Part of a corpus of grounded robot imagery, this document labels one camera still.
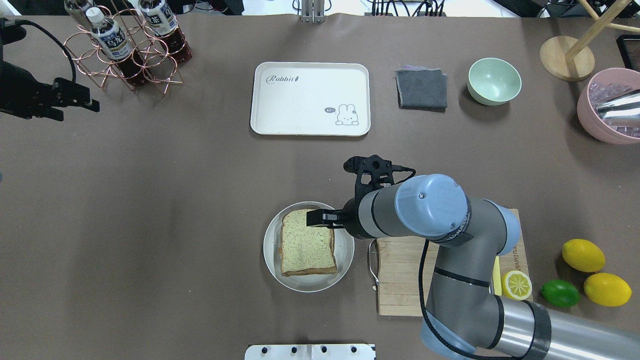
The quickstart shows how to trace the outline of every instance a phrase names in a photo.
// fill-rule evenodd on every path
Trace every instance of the bottle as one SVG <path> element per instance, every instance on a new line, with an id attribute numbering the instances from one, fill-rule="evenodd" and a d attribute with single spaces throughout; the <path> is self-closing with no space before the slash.
<path id="1" fill-rule="evenodd" d="M 91 22 L 84 14 L 93 7 L 93 0 L 65 0 L 65 10 L 83 29 L 91 30 Z"/>
<path id="2" fill-rule="evenodd" d="M 166 0 L 140 0 L 140 10 L 154 33 L 164 42 L 171 57 L 177 63 L 186 63 L 193 55 L 178 20 Z"/>
<path id="3" fill-rule="evenodd" d="M 122 71 L 125 80 L 133 86 L 144 85 L 147 79 L 139 65 L 144 60 L 138 50 L 131 46 L 127 34 L 118 22 L 105 17 L 98 8 L 89 8 L 86 16 L 92 23 L 91 35 L 98 40 L 102 52 L 109 59 L 117 61 L 116 66 Z"/>

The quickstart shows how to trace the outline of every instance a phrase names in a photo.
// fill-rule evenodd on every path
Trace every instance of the brown table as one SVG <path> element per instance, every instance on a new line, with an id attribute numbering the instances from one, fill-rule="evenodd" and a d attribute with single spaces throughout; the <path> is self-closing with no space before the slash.
<path id="1" fill-rule="evenodd" d="M 420 341 L 418 318 L 376 314 L 366 241 L 345 278 L 321 293 L 284 288 L 264 264 L 264 231 L 278 211 L 303 200 L 341 207 L 353 196 L 355 177 L 342 170 L 352 155 L 449 174 L 469 194 L 518 208 L 536 288 L 558 277 L 579 284 L 584 276 L 559 255 L 566 240 L 587 238 L 607 255 L 604 271 L 640 290 L 640 148 L 589 136 L 575 110 L 586 82 L 558 80 L 538 59 L 546 39 L 579 37 L 591 20 L 179 19 L 194 58 L 166 97 L 113 83 L 92 87 L 98 114 L 69 108 L 62 123 L 1 115 L 0 358 L 241 359 L 249 344 L 366 342 L 379 359 L 438 359 Z M 32 20 L 61 38 L 73 32 L 68 17 Z M 596 70 L 622 66 L 617 35 L 605 30 L 591 44 Z M 4 56 L 41 81 L 69 73 L 35 29 Z M 468 68 L 487 56 L 522 75 L 509 104 L 482 106 L 466 91 Z M 264 61 L 365 65 L 371 130 L 255 134 L 253 71 Z M 445 113 L 398 108 L 394 70 L 406 64 L 449 75 Z M 567 311 L 634 330 L 639 310 L 634 295 L 619 308 L 583 296 Z"/>

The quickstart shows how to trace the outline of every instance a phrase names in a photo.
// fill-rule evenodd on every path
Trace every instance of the wooden cutting board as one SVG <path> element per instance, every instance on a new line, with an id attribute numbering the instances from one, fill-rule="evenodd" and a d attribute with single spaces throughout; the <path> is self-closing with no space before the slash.
<path id="1" fill-rule="evenodd" d="M 517 209 L 511 211 L 520 219 Z M 423 247 L 424 238 L 417 236 L 378 239 L 378 314 L 422 316 L 418 298 L 418 269 Z M 438 245 L 430 243 L 422 278 L 425 294 L 429 293 L 437 254 Z M 500 274 L 511 270 L 520 270 L 529 275 L 522 234 L 513 251 L 500 257 Z"/>

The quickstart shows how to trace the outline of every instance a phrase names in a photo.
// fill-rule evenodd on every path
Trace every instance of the wire bottle rack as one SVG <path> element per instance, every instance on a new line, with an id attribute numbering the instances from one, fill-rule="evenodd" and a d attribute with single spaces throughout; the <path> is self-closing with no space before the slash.
<path id="1" fill-rule="evenodd" d="M 69 50 L 78 71 L 87 75 L 99 88 L 105 89 L 110 79 L 119 79 L 129 90 L 135 91 L 137 86 L 129 84 L 127 80 L 138 76 L 142 72 L 144 78 L 149 83 L 154 84 L 164 96 L 170 85 L 182 84 L 184 81 L 173 55 L 179 53 L 185 47 L 189 48 L 189 44 L 184 39 L 180 49 L 169 52 L 169 47 L 165 40 L 171 34 L 163 37 L 156 36 L 139 10 L 129 8 L 129 5 L 124 0 L 122 0 L 122 4 L 126 9 L 115 13 L 112 13 L 105 6 L 96 7 L 102 10 L 105 17 L 118 21 L 120 27 L 128 36 L 132 47 L 138 51 L 140 57 L 134 56 L 135 51 L 132 51 L 124 59 L 109 59 L 102 52 L 98 41 L 91 36 L 90 30 L 85 29 L 82 25 L 77 26 L 79 32 L 69 36 L 63 45 Z M 111 5 L 117 10 L 114 0 L 111 0 Z M 179 27 L 175 31 L 182 34 Z M 128 59 L 131 59 L 139 66 L 140 71 L 133 76 L 125 77 L 117 65 Z"/>

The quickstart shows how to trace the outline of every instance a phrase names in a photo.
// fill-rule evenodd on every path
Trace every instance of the mint green bowl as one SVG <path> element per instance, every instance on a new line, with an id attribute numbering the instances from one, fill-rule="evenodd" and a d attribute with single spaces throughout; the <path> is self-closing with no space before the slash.
<path id="1" fill-rule="evenodd" d="M 467 88 L 477 102 L 501 105 L 520 93 L 522 79 L 510 63 L 498 58 L 484 58 L 471 65 Z"/>

